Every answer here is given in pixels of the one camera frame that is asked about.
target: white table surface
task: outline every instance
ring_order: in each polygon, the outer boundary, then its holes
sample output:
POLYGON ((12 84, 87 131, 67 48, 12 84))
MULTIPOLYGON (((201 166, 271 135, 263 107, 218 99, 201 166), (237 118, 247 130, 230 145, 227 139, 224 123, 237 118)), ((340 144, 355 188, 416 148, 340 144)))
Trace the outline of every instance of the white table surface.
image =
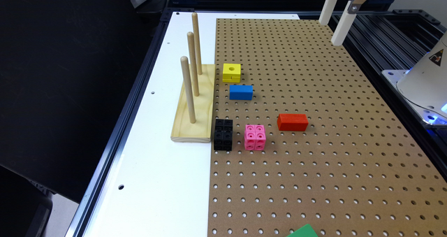
MULTIPOLYGON (((202 63, 214 63, 217 18, 299 19, 292 14, 198 13, 202 63)), ((173 13, 138 114, 110 169, 85 236, 206 236, 211 143, 170 133, 188 56, 190 13, 173 13)))

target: black block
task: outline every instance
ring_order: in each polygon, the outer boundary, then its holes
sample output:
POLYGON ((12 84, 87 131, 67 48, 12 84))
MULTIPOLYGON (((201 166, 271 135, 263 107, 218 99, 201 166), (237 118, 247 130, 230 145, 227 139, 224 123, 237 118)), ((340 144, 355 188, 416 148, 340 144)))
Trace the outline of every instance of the black block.
POLYGON ((233 121, 216 119, 214 127, 214 150, 232 150, 233 147, 233 121))
POLYGON ((233 144, 233 132, 224 132, 223 133, 223 144, 224 145, 232 145, 233 144))
POLYGON ((224 133, 216 131, 214 132, 214 144, 221 145, 224 142, 224 133))

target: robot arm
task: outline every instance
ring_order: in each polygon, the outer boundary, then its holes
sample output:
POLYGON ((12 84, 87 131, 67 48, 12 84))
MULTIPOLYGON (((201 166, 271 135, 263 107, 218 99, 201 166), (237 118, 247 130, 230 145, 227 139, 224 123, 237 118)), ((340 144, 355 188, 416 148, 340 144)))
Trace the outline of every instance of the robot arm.
MULTIPOLYGON (((319 19, 320 24, 327 25, 329 23, 330 16, 334 10, 334 6, 337 0, 326 0, 321 16, 319 19)), ((349 1, 344 9, 342 18, 334 31, 334 36, 332 37, 332 44, 341 45, 351 28, 352 23, 356 18, 356 13, 360 10, 360 7, 366 0, 352 0, 349 1)))

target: green block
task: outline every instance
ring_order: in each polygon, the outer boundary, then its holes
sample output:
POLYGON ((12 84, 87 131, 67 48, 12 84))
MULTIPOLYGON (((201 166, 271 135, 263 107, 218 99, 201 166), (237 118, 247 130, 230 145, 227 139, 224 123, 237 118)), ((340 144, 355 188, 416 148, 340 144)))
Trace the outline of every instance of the green block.
POLYGON ((318 237, 310 224, 304 225, 302 228, 294 231, 288 237, 318 237))

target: blue light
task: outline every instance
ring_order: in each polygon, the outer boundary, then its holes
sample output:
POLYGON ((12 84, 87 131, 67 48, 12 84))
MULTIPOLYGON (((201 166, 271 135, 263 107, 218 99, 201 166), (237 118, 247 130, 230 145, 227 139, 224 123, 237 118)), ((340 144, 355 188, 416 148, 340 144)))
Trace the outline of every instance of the blue light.
POLYGON ((438 119, 438 117, 436 115, 433 115, 433 116, 429 116, 428 119, 429 119, 428 120, 429 123, 434 124, 434 122, 436 122, 436 119, 438 119))

